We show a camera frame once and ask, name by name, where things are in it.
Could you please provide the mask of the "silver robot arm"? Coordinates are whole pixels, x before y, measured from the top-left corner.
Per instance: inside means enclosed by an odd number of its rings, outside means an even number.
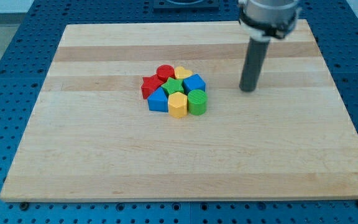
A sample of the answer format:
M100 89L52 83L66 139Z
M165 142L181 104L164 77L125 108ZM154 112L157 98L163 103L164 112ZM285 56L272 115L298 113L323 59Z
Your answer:
M301 11L298 0L240 0L239 23L251 39L284 39L296 27Z

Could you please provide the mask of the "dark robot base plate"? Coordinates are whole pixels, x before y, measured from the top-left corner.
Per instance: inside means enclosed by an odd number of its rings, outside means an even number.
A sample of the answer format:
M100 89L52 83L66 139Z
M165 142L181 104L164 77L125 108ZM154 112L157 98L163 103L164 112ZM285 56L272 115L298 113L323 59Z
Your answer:
M153 0L153 10L218 9L220 0Z

